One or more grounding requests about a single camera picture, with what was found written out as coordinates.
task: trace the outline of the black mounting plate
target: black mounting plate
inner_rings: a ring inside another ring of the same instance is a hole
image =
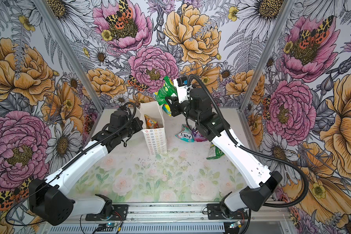
[[[120,217],[116,215],[114,212],[119,213],[119,215],[122,217],[122,221],[126,220],[126,215],[128,212],[128,207],[129,205],[112,205],[113,209],[113,215],[109,219],[101,219],[96,214],[87,214],[86,215],[86,221],[120,221]]]
[[[226,219],[220,210],[220,204],[219,203],[211,203],[207,204],[207,211],[208,211],[208,219],[210,220],[216,220],[216,219]],[[235,212],[233,212],[233,217],[231,219],[248,219],[248,214],[247,212],[244,212],[244,209],[239,209]]]

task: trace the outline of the floral table mat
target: floral table mat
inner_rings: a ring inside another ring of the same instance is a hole
[[[236,111],[222,112],[234,129],[239,124]],[[184,123],[183,116],[164,118],[167,153],[150,155],[143,134],[137,133],[127,147],[117,146],[92,166],[70,195],[77,198],[103,194],[116,203],[220,201],[230,191],[246,187],[227,156],[206,159],[210,142],[190,143],[175,137]]]

